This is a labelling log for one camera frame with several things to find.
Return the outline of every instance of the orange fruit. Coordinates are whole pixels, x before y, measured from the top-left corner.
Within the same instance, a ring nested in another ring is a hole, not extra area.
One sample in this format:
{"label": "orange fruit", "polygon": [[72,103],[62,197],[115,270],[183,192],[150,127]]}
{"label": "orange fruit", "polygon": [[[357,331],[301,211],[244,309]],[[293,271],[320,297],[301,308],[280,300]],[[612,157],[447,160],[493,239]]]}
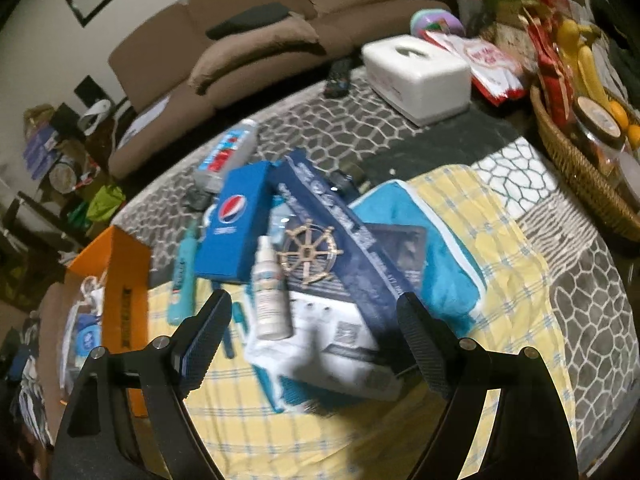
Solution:
{"label": "orange fruit", "polygon": [[609,105],[611,107],[611,115],[613,115],[620,129],[626,132],[626,129],[629,127],[629,118],[626,116],[625,109],[618,101],[611,101]]}
{"label": "orange fruit", "polygon": [[640,148],[640,126],[632,124],[626,131],[626,138],[629,139],[629,144],[634,150]]}

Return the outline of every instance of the pepsi logo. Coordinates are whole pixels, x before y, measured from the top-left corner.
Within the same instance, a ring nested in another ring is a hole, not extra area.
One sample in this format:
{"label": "pepsi logo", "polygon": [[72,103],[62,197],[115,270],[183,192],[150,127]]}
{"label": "pepsi logo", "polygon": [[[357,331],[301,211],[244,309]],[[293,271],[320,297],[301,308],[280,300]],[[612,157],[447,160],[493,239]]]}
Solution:
{"label": "pepsi logo", "polygon": [[227,198],[218,209],[218,220],[223,224],[232,224],[238,220],[246,209],[246,197],[233,195]]}

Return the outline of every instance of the couch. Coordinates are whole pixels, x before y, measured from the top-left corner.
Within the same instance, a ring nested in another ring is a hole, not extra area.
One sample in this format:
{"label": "couch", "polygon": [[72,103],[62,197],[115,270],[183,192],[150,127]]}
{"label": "couch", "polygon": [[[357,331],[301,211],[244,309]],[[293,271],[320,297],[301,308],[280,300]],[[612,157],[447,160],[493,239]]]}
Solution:
{"label": "couch", "polygon": [[[253,6],[271,2],[302,14],[318,33],[319,44],[250,62],[222,76],[206,94],[196,95],[186,80],[212,43],[206,30]],[[319,17],[310,0],[182,0],[161,10],[109,57],[111,69],[136,112],[143,112],[170,92],[162,113],[111,155],[111,175],[125,179],[217,111],[274,83],[348,56],[369,41],[408,33],[412,14],[433,7],[447,9],[434,0],[387,0]]]}

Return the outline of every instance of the metal screw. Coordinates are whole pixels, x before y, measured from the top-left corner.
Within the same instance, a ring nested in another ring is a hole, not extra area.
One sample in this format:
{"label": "metal screw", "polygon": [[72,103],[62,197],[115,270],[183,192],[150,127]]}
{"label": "metal screw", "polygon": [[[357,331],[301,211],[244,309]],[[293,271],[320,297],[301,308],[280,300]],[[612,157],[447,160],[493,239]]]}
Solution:
{"label": "metal screw", "polygon": [[169,344],[169,341],[170,339],[168,336],[159,335],[151,342],[151,344],[154,346],[154,348],[156,348],[157,350],[160,350],[165,346],[167,346]]}
{"label": "metal screw", "polygon": [[473,339],[469,339],[468,337],[463,337],[458,344],[460,345],[460,348],[462,348],[463,350],[475,350],[476,346],[478,346],[476,344],[476,342]]}
{"label": "metal screw", "polygon": [[540,354],[538,353],[538,351],[532,346],[527,346],[524,349],[524,355],[526,355],[529,359],[537,359],[540,357]]}
{"label": "metal screw", "polygon": [[104,346],[97,346],[89,352],[91,359],[100,359],[104,355]]}

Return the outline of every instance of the yellow plaid cloth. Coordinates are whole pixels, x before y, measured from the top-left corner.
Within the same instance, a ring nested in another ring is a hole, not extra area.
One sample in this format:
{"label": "yellow plaid cloth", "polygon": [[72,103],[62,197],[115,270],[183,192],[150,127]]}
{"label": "yellow plaid cloth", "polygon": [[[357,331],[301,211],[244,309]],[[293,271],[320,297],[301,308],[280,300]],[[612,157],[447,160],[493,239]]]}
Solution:
{"label": "yellow plaid cloth", "polygon": [[[548,267],[493,192],[466,166],[447,166],[409,184],[473,254],[487,284],[482,317],[469,334],[486,350],[534,346],[553,377],[575,443],[575,399],[564,362],[564,339],[549,303]],[[234,301],[239,286],[226,286]],[[210,294],[198,280],[197,302]],[[170,334],[170,284],[149,292],[149,337]],[[222,345],[199,390],[185,404],[202,441],[227,479],[404,479],[426,446],[444,408],[420,378],[407,381],[397,402],[364,400],[332,416],[273,413],[231,323],[236,357]],[[489,392],[461,477],[478,470],[498,391]]]}

